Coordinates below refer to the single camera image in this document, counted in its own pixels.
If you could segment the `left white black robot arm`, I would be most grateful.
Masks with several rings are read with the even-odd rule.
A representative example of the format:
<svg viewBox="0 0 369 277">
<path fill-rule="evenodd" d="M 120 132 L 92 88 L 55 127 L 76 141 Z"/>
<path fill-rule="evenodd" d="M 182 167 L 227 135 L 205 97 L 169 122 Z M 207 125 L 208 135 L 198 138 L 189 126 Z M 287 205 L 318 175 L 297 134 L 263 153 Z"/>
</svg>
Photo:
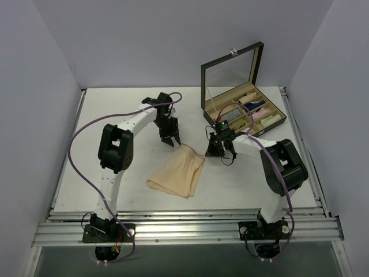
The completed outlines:
<svg viewBox="0 0 369 277">
<path fill-rule="evenodd" d="M 171 94 L 159 93 L 156 98 L 145 98 L 138 109 L 117 125 L 107 124 L 102 131 L 98 159 L 102 168 L 99 198 L 90 219 L 91 228 L 103 242 L 112 241 L 118 232 L 117 201 L 124 172 L 134 157 L 134 138 L 148 124 L 159 129 L 161 142 L 173 147 L 181 144 L 178 119 L 173 116 Z"/>
</svg>

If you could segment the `beige underwear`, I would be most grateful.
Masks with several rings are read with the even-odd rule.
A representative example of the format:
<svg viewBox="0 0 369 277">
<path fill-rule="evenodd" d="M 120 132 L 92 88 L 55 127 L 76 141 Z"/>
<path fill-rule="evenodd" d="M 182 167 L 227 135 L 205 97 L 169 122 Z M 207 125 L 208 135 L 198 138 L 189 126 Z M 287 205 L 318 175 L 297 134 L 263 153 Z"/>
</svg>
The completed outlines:
<svg viewBox="0 0 369 277">
<path fill-rule="evenodd" d="M 205 159 L 205 155 L 182 144 L 146 184 L 152 189 L 184 199 L 193 197 Z"/>
</svg>

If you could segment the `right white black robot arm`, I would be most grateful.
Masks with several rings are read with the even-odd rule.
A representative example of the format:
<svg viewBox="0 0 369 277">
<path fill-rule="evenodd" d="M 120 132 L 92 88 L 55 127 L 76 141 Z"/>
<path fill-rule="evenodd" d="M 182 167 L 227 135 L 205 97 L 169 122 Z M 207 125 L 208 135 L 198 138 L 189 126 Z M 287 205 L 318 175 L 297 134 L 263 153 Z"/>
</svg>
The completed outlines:
<svg viewBox="0 0 369 277">
<path fill-rule="evenodd" d="M 263 140 L 247 134 L 221 136 L 216 132 L 207 135 L 206 156 L 221 157 L 226 151 L 235 159 L 238 154 L 261 162 L 265 181 L 272 191 L 259 215 L 256 231 L 262 238 L 269 238 L 277 231 L 276 223 L 287 212 L 293 211 L 291 198 L 308 179 L 308 172 L 293 142 Z"/>
</svg>

